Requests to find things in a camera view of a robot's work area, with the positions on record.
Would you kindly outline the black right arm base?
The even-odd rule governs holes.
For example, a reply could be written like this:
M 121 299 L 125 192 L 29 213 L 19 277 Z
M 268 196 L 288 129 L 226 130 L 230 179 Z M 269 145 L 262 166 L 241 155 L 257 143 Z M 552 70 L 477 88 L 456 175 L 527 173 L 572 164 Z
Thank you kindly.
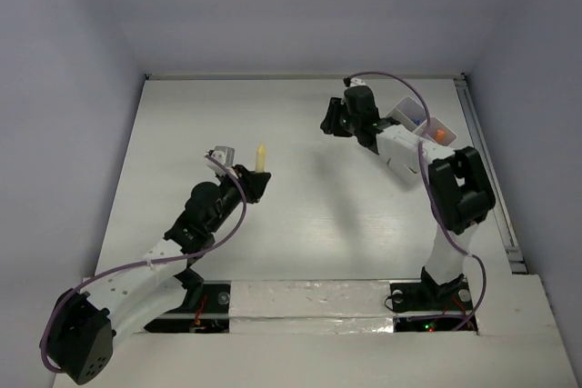
M 437 285 L 425 270 L 420 278 L 389 285 L 384 306 L 395 317 L 396 333 L 477 331 L 467 279 L 459 275 L 449 284 Z

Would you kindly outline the yellow highlighter pen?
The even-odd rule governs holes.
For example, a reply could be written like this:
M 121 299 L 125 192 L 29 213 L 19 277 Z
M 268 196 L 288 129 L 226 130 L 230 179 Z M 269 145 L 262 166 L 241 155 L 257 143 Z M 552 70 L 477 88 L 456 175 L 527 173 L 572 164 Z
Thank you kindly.
M 266 147 L 261 143 L 256 150 L 256 163 L 255 171 L 257 173 L 263 173 L 266 167 Z

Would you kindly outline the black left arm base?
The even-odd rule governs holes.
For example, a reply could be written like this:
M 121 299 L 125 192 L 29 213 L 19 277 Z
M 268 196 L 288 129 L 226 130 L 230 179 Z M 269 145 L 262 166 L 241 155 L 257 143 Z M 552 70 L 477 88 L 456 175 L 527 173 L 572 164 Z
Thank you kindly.
M 148 323 L 147 333 L 228 333 L 230 330 L 230 281 L 206 281 L 188 270 L 178 275 L 186 297 L 175 309 Z

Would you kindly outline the orange marker cap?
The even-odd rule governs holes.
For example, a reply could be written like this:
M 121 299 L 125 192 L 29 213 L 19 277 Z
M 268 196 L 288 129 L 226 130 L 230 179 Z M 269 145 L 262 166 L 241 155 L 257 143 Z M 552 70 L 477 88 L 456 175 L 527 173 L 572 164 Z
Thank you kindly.
M 438 130 L 435 134 L 435 140 L 436 141 L 443 141 L 445 139 L 445 132 L 442 130 Z

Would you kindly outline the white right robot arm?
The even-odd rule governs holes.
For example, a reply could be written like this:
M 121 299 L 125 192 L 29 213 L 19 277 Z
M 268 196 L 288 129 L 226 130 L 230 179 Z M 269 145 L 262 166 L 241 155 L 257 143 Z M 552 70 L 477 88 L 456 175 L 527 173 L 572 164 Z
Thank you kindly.
M 382 116 L 367 85 L 351 85 L 330 99 L 320 128 L 335 137 L 353 137 L 390 168 L 404 167 L 422 179 L 437 231 L 421 271 L 420 301 L 438 308 L 463 278 L 463 263 L 477 226 L 496 205 L 496 197 L 477 149 L 454 149 L 436 128 L 424 99 L 403 112 Z

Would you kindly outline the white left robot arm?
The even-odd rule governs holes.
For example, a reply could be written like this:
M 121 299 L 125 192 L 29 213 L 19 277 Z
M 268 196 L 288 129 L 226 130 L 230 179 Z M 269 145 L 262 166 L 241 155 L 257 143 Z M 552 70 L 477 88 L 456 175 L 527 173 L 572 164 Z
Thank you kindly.
M 220 245 L 215 234 L 236 208 L 260 201 L 271 177 L 237 164 L 216 183 L 197 184 L 175 223 L 141 260 L 62 293 L 40 341 L 44 365 L 83 385 L 127 336 L 164 313 L 197 309 L 204 280 L 192 265 Z

